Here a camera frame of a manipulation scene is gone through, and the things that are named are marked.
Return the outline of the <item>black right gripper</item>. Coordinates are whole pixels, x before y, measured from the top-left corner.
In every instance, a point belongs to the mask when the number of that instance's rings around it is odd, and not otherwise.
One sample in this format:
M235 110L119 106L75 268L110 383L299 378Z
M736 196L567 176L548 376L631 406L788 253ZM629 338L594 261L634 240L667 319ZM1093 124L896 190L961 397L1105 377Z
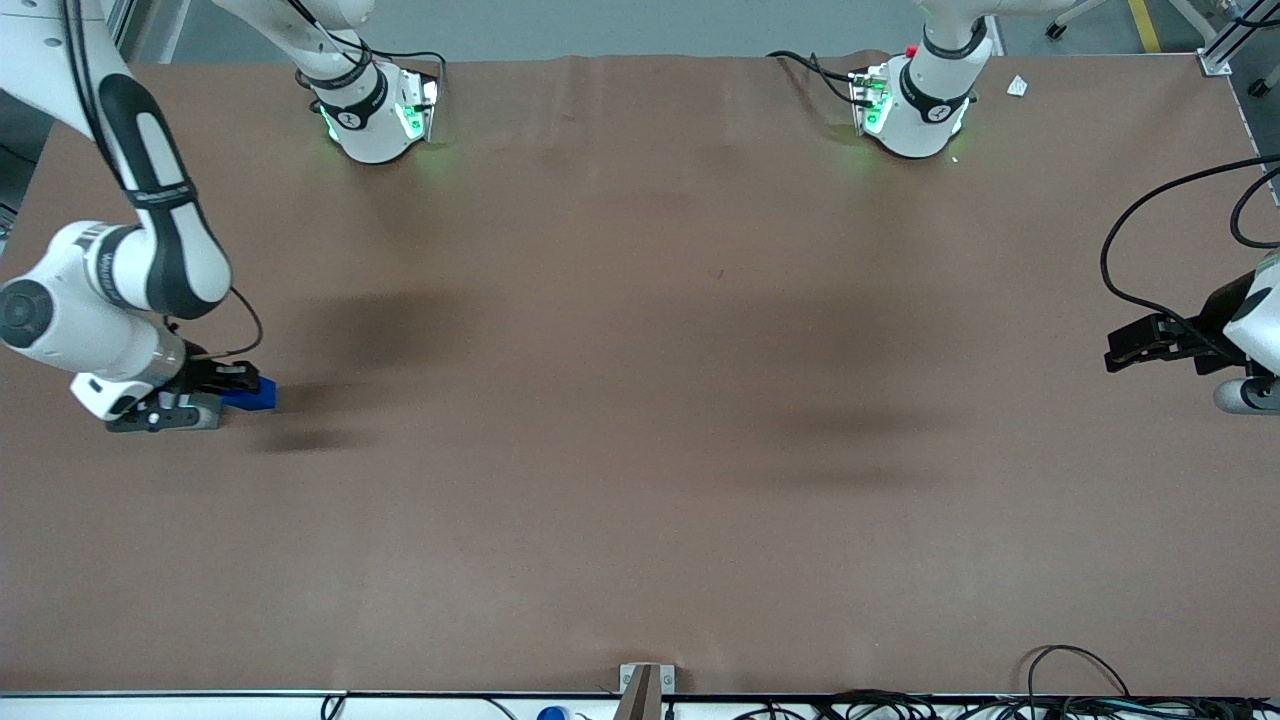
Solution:
M220 363L209 359L188 359L172 378L174 395L259 396L261 380L259 369L250 361Z

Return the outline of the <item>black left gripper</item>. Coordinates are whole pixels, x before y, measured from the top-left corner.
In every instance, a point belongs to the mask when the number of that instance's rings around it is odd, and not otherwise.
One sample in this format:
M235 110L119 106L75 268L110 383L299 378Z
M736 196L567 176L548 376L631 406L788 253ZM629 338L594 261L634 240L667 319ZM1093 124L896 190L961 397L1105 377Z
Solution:
M1178 320L1171 313L1152 313L1110 332L1103 355L1106 372L1167 361L1171 346L1175 359L1192 359L1197 375L1244 366L1244 352L1225 336L1225 325L1245 301L1253 281L1254 272L1249 270L1213 290L1194 316Z

